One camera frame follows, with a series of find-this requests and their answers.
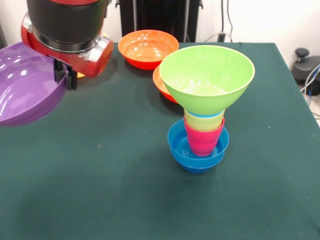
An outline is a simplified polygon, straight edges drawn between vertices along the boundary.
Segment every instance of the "cup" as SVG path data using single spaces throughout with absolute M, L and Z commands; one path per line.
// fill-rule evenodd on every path
M 211 132 L 218 129 L 223 121 L 225 110 L 214 115 L 197 115 L 184 109 L 186 123 L 194 130 Z
M 213 131 L 198 131 L 190 127 L 184 118 L 184 127 L 191 151 L 202 157 L 210 155 L 218 143 L 224 125 L 225 118 L 222 119 L 221 125 Z

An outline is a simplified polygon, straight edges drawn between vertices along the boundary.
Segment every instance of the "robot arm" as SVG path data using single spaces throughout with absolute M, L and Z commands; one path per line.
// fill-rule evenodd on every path
M 21 37 L 25 45 L 54 58 L 55 81 L 67 73 L 77 88 L 77 72 L 95 77 L 106 67 L 114 43 L 101 34 L 111 0 L 26 0 Z

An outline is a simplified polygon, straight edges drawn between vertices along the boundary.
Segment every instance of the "red robot part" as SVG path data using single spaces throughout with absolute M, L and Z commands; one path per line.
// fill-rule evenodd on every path
M 32 24 L 28 14 L 24 17 L 21 27 L 22 42 L 36 52 L 57 59 L 76 72 L 94 78 L 105 69 L 114 50 L 114 42 L 101 36 L 96 46 L 82 53 L 58 52 L 41 43 L 32 32 Z
M 57 4 L 62 5 L 72 5 L 72 6 L 80 6 L 80 5 L 88 5 L 98 2 L 100 0 L 48 0 Z

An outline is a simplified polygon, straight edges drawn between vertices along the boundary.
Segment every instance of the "green bowl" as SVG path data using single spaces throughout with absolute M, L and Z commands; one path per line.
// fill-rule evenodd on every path
M 247 56 L 213 45 L 175 51 L 162 61 L 159 71 L 173 98 L 198 115 L 213 115 L 228 108 L 255 76 L 255 66 Z

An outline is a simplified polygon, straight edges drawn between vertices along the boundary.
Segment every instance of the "pink cup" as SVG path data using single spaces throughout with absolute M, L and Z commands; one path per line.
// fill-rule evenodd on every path
M 184 127 L 191 151 L 198 156 L 210 155 L 215 149 L 225 125 L 225 118 L 219 128 L 213 131 L 197 131 L 191 128 L 184 118 Z

